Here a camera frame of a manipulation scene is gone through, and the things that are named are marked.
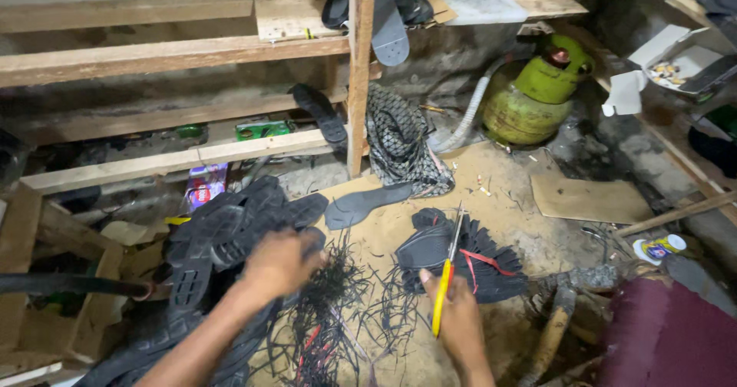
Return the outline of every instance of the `yellow scissors handle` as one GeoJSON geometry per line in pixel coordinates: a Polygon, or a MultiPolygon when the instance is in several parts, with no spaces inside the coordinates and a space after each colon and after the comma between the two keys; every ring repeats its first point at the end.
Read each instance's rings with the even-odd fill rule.
{"type": "Polygon", "coordinates": [[[435,308],[433,309],[433,335],[435,337],[438,337],[440,333],[440,315],[443,313],[443,300],[448,292],[452,267],[450,260],[446,259],[443,264],[443,277],[440,279],[440,286],[438,286],[438,292],[435,295],[435,308]]]}

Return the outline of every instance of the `maroon fabric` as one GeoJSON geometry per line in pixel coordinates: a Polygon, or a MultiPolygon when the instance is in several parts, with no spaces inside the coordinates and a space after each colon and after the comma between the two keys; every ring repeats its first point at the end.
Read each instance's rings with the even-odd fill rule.
{"type": "Polygon", "coordinates": [[[612,301],[601,387],[737,385],[737,321],[686,287],[635,279],[612,301]]]}

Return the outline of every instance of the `green gas cylinder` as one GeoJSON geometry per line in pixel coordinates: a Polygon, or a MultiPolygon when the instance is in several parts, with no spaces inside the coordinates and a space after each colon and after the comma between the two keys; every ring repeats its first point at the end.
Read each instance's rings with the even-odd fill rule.
{"type": "Polygon", "coordinates": [[[492,139],[539,144],[555,134],[573,111],[568,98],[578,81],[593,70],[593,61],[568,37],[553,35],[546,42],[548,47],[540,56],[527,64],[505,64],[489,82],[479,108],[492,139]],[[563,51],[564,62],[550,58],[563,51]]]}

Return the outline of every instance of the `black and white mesh fabric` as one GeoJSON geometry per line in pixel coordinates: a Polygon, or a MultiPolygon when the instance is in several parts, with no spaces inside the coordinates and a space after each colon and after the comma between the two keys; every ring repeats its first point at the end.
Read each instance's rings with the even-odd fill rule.
{"type": "Polygon", "coordinates": [[[373,172],[382,184],[412,181],[413,197],[430,197],[456,186],[453,172],[425,142],[428,123],[418,107],[377,83],[368,84],[366,130],[373,172]]]}

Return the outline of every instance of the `black rubber pipe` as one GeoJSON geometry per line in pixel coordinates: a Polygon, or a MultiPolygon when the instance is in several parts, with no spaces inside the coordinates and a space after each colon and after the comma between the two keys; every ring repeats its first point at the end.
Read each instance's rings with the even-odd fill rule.
{"type": "Polygon", "coordinates": [[[149,291],[149,287],[145,284],[68,273],[0,273],[0,293],[34,295],[51,295],[55,292],[109,293],[143,298],[149,291]]]}

